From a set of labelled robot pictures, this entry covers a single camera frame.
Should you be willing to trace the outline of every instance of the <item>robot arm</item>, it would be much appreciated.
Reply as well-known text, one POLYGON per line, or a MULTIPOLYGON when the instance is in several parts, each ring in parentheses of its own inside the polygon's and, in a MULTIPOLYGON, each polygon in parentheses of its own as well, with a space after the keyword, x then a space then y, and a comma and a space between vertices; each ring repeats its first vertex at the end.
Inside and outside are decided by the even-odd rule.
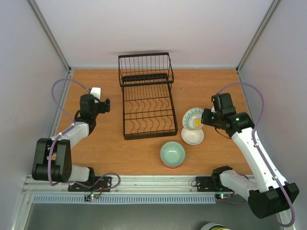
POLYGON ((256 132, 257 145, 276 174, 276 177, 272 176, 254 145, 252 139, 254 123, 249 115, 247 113, 236 113, 229 93, 212 96, 212 102, 213 109, 204 109, 201 122, 226 131, 242 151, 256 180, 256 183, 249 181, 229 166, 224 166, 213 171, 212 179, 217 180, 213 181, 213 184, 228 187, 245 198, 252 212, 258 218, 287 210, 289 205, 275 179, 279 179, 292 203, 296 199, 299 189, 295 183, 289 184, 277 170, 256 132))
POLYGON ((53 149, 55 159, 51 161, 51 178, 54 182, 79 181, 92 185, 95 181, 93 168, 72 165, 71 149, 83 138, 92 133, 96 126, 98 114, 110 111, 110 100, 100 101, 100 88, 92 88, 89 94, 80 97, 80 110, 77 111, 74 123, 66 129, 65 134, 38 140, 32 166, 34 180, 48 181, 48 155, 52 142, 57 138, 53 149))

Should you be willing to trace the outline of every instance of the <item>blue patterned plate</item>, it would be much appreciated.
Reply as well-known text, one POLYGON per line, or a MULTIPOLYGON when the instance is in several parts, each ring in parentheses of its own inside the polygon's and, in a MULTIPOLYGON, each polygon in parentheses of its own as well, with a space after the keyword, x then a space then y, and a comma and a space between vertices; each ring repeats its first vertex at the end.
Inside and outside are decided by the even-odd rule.
POLYGON ((198 130, 203 124, 201 123, 201 115, 203 109, 201 108, 192 108, 184 114, 182 119, 183 127, 188 130, 198 130))

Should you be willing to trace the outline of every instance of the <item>red rim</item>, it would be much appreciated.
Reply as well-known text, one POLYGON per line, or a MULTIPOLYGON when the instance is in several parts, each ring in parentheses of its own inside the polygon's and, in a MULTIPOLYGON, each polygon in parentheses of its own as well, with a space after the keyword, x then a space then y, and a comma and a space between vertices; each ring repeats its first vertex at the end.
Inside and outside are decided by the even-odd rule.
POLYGON ((162 161, 162 159, 161 159, 161 162, 162 162, 163 165, 165 165, 167 168, 170 168, 170 169, 175 169, 175 168, 178 168, 180 165, 182 165, 182 163, 181 163, 181 164, 178 165, 178 166, 168 166, 167 164, 165 164, 165 163, 162 161))

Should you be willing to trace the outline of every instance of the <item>orange wooden surface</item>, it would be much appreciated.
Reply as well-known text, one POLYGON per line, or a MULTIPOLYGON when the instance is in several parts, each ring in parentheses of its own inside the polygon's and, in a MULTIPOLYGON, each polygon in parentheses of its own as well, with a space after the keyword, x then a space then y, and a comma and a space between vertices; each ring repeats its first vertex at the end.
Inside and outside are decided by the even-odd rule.
MULTIPOLYGON (((238 81, 235 70, 228 69, 175 69, 172 86, 177 116, 178 134, 174 137, 124 140, 122 91, 118 81, 118 69, 76 69, 73 79, 87 88, 100 87, 101 100, 111 100, 111 111, 99 114, 93 133, 72 149, 72 162, 93 167, 96 174, 115 172, 134 175, 192 175, 211 174, 214 168, 229 165, 238 173, 251 174, 251 170, 232 140, 215 132, 213 127, 203 126, 204 141, 191 146, 181 138, 182 117, 193 107, 212 108, 211 96, 223 86, 238 81), (186 159, 176 169, 165 167, 160 161, 160 148, 168 141, 177 141, 186 151, 186 159)), ((241 87, 233 86, 231 93, 237 112, 247 111, 241 87)), ((65 109, 74 115, 79 110, 79 100, 86 92, 72 83, 65 102, 65 109)), ((59 131, 70 125, 63 115, 59 131)))

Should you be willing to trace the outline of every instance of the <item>wire basket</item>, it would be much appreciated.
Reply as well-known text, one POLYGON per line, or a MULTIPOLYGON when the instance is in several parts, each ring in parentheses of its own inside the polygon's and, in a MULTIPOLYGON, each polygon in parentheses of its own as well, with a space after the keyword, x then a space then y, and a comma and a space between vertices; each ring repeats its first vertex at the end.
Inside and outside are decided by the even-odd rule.
POLYGON ((174 74, 168 53, 119 56, 119 79, 123 93, 123 134, 126 140, 177 134, 177 120, 171 93, 174 74), (145 59, 149 64, 149 59, 159 60, 159 56, 167 57, 167 61, 160 57, 160 60, 165 62, 163 65, 159 61, 161 69, 158 69, 158 66, 153 68, 152 64, 144 66, 145 59), (124 71, 121 69, 122 58, 136 57, 142 60, 143 66, 140 62, 134 61, 130 62, 124 71))
POLYGON ((120 55, 118 69, 121 87, 174 82, 171 59, 167 52, 120 55))

